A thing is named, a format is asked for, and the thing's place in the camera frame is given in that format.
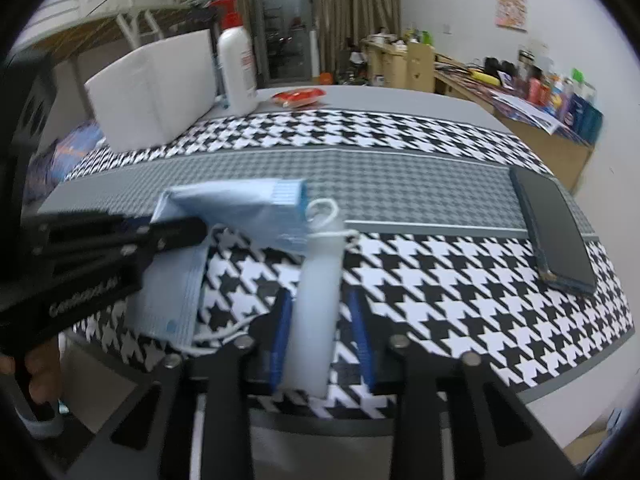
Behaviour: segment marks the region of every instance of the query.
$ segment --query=red snack package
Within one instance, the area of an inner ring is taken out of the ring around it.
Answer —
[[[315,103],[325,95],[326,92],[319,88],[296,88],[288,92],[280,92],[271,99],[283,108],[298,108]]]

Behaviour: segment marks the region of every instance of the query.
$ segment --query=metal bolt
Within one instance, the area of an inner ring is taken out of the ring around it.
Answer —
[[[182,358],[178,354],[169,354],[164,358],[164,367],[171,370],[172,368],[180,366],[181,362]]]
[[[250,335],[241,335],[234,339],[234,345],[241,350],[247,350],[254,345],[254,338]]]
[[[138,248],[133,245],[133,244],[129,244],[129,245],[125,245],[120,249],[120,254],[122,254],[122,256],[129,256],[130,254],[135,253],[138,250]]]
[[[460,359],[467,366],[478,366],[482,362],[482,358],[475,352],[464,352]]]
[[[407,348],[411,344],[411,341],[409,341],[409,338],[403,334],[394,334],[389,338],[389,344],[392,348],[400,350],[402,348]]]

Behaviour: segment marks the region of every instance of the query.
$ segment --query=bottle label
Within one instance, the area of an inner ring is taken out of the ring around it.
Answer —
[[[244,79],[244,87],[253,95],[255,93],[255,70],[254,55],[250,50],[242,53],[242,78]]]

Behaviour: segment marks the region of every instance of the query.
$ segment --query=glass door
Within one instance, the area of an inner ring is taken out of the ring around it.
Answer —
[[[265,84],[311,80],[310,0],[257,0]]]

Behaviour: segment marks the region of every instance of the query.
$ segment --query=smartphone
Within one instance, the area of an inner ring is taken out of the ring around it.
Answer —
[[[593,295],[591,260],[558,184],[524,168],[510,168],[510,176],[542,281],[563,292]]]

